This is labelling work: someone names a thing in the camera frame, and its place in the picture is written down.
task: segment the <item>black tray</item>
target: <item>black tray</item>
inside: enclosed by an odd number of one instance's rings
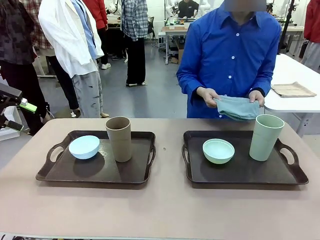
[[[69,152],[69,144],[74,139],[86,135],[100,139],[99,152],[87,160],[77,159]],[[49,182],[143,184],[149,179],[151,165],[156,156],[155,139],[156,136],[152,132],[133,131],[132,158],[127,162],[116,162],[107,131],[72,131],[61,143],[50,149],[44,166],[35,178]],[[52,162],[51,155],[58,147],[62,147],[63,152]]]
[[[249,156],[253,131],[187,131],[183,135],[182,156],[186,176],[195,184],[303,185],[309,182],[299,166],[295,151],[278,139],[267,161]],[[203,144],[209,139],[223,139],[234,146],[235,154],[226,164],[209,162]],[[294,163],[280,153],[289,150]]]

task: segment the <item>black t-shirt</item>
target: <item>black t-shirt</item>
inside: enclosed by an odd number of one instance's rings
[[[189,2],[185,2],[182,0],[178,5],[179,9],[179,18],[187,17],[188,19],[193,17],[195,14],[195,10],[199,9],[199,4],[193,0],[189,0]]]

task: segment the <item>man's left hand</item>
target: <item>man's left hand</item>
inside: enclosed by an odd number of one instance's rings
[[[249,93],[249,99],[250,103],[254,103],[255,101],[258,101],[260,104],[260,107],[262,108],[265,105],[265,98],[258,90],[253,90]]]

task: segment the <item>brown placemat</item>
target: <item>brown placemat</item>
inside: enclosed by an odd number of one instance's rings
[[[275,84],[271,85],[271,88],[281,98],[309,98],[317,96],[317,94],[302,86],[298,82],[290,84]]]

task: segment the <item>mint green bowl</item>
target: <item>mint green bowl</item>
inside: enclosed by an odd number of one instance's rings
[[[222,139],[209,139],[202,150],[206,159],[213,164],[225,164],[235,155],[235,148],[228,141]]]

